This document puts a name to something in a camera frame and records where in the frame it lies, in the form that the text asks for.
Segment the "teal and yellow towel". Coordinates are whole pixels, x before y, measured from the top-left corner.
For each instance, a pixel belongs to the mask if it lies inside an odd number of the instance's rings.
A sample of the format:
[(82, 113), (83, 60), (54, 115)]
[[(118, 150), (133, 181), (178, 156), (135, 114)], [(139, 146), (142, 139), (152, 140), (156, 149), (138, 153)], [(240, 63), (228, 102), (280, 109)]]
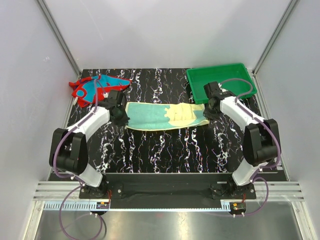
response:
[(128, 102), (125, 111), (127, 127), (137, 131), (166, 131), (203, 126), (210, 123), (204, 117), (203, 104), (157, 104)]

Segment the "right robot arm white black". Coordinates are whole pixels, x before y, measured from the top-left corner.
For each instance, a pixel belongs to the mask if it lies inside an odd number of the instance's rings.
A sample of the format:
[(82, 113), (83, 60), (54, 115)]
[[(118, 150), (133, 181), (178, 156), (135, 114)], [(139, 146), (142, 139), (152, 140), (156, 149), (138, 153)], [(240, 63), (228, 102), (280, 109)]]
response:
[(233, 92), (222, 88), (216, 81), (204, 85), (208, 98), (203, 115), (210, 120), (227, 115), (243, 131), (243, 160), (227, 181), (225, 192), (232, 198), (244, 194), (254, 177), (265, 168), (275, 168), (281, 160), (278, 123), (255, 114)]

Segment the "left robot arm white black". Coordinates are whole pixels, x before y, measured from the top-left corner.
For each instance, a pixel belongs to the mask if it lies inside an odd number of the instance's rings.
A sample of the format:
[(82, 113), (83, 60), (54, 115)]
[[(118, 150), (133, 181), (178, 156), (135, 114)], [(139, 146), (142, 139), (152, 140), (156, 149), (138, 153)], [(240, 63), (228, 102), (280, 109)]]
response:
[(125, 94), (111, 90), (107, 98), (68, 128), (57, 128), (52, 135), (49, 165), (60, 178), (74, 177), (97, 198), (108, 193), (108, 183), (102, 173), (89, 164), (87, 142), (105, 124), (122, 127), (130, 118), (125, 111)]

